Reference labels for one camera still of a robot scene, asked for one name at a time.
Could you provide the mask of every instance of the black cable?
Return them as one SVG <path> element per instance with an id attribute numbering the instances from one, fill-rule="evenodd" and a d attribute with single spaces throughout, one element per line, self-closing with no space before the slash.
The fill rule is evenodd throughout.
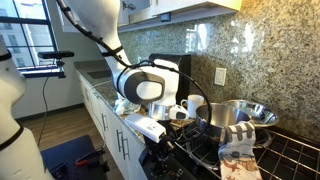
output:
<path id="1" fill-rule="evenodd" d="M 53 60 L 53 63 L 52 63 L 52 66 L 51 66 L 51 72 L 52 72 L 52 69 L 53 69 L 54 62 L 55 62 L 55 60 Z M 42 97 L 43 97 L 43 101 L 44 101 L 44 104 L 45 104 L 45 107 L 46 107 L 46 112 L 44 113 L 44 120 L 43 120 L 44 122 L 43 122 L 43 126 L 42 126 L 42 129 L 41 129 L 41 132 L 40 132 L 40 136 L 39 136 L 39 139 L 38 139 L 38 147 L 40 147 L 41 137 L 42 137 L 44 128 L 45 128 L 45 126 L 47 124 L 48 103 L 47 103 L 47 99 L 46 99 L 46 96 L 45 96 L 44 93 L 45 93 L 45 88 L 46 88 L 46 84 L 48 82 L 48 79 L 49 79 L 49 76 L 47 77 L 47 79 L 43 83 L 43 87 L 42 87 Z"/>

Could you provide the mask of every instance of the white cloth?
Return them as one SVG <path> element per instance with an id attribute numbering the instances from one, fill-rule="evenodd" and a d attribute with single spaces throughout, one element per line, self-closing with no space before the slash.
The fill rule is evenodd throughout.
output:
<path id="1" fill-rule="evenodd" d="M 254 126 L 249 122 L 228 126 L 225 137 L 218 151 L 221 179 L 262 180 L 252 151 L 256 140 Z"/>

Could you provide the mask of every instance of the granite countertop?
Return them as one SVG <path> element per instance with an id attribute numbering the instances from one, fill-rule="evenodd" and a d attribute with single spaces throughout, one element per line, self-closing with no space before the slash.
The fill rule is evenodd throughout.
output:
<path id="1" fill-rule="evenodd" d="M 105 60 L 95 60 L 95 61 L 81 61 L 81 62 L 74 62 L 74 66 L 77 72 L 90 84 L 92 85 L 95 90 L 100 94 L 100 96 L 105 100 L 106 104 L 113 109 L 115 105 L 115 101 L 117 100 L 117 92 L 115 91 L 112 78 L 111 77 L 102 77 L 102 78 L 92 78 L 88 73 L 90 72 L 99 72 L 108 70 L 109 67 Z M 147 116 L 147 112 L 145 108 L 142 106 L 140 111 L 137 112 L 144 116 Z M 120 120 L 124 120 L 127 115 L 116 115 Z M 189 124 L 193 120 L 172 120 L 172 125 L 174 129 L 179 129 L 179 127 L 183 127 L 185 124 Z M 129 127 L 132 131 L 132 134 L 140 139 L 142 145 L 144 145 L 144 139 L 141 133 L 138 131 L 133 130 Z"/>

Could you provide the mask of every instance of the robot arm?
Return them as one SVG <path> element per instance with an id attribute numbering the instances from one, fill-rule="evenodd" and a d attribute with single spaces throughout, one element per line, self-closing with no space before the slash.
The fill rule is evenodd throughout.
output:
<path id="1" fill-rule="evenodd" d="M 187 111 L 176 105 L 179 74 L 168 70 L 171 68 L 178 71 L 175 63 L 155 60 L 157 67 L 166 67 L 157 68 L 154 67 L 155 64 L 132 65 L 129 62 L 117 32 L 120 1 L 92 0 L 88 3 L 85 0 L 68 0 L 67 4 L 63 0 L 57 2 L 75 27 L 98 44 L 112 71 L 113 85 L 118 93 L 135 104 L 149 103 L 150 118 L 176 119 L 176 114 L 172 112 L 185 114 L 183 119 L 188 118 Z M 79 18 L 85 29 L 72 19 L 73 16 Z"/>

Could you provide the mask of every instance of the cabinet handle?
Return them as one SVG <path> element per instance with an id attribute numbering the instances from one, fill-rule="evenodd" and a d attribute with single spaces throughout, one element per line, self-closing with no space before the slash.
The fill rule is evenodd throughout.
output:
<path id="1" fill-rule="evenodd" d="M 118 131 L 118 129 L 117 129 L 118 148 L 119 148 L 119 152 L 121 152 L 121 148 L 122 148 L 122 146 L 123 146 L 123 143 L 122 143 L 122 146 L 120 146 L 119 134 L 121 134 L 121 138 L 123 138 L 123 137 L 122 137 L 122 132 Z"/>
<path id="2" fill-rule="evenodd" d="M 128 138 L 125 138 L 125 139 L 124 139 L 123 136 L 121 136 L 121 141 L 122 141 L 122 155 L 123 155 L 123 159 L 126 160 L 126 155 L 128 155 L 128 159 L 130 160 Z M 127 143 L 127 150 L 128 150 L 127 153 L 125 153 L 125 150 L 124 150 L 124 144 L 123 144 L 124 141 L 126 141 L 126 143 Z"/>
<path id="3" fill-rule="evenodd" d="M 99 99 L 99 95 L 98 95 L 98 93 L 93 92 L 93 95 L 94 95 L 97 99 Z"/>
<path id="4" fill-rule="evenodd" d="M 108 121 L 107 121 L 107 118 L 106 118 L 106 117 L 107 117 L 107 116 L 105 116 L 103 113 L 101 113 L 101 119 L 102 119 L 104 131 L 106 131 L 107 129 L 109 130 Z"/>
<path id="5" fill-rule="evenodd" d="M 89 102 L 88 89 L 87 89 L 87 88 L 84 88 L 84 90 L 86 91 L 86 99 L 87 99 L 87 101 Z"/>
<path id="6" fill-rule="evenodd" d="M 136 6 L 132 3 L 127 4 L 125 1 L 122 1 L 122 9 L 125 10 L 126 8 L 130 9 L 130 10 L 134 10 L 136 9 Z"/>

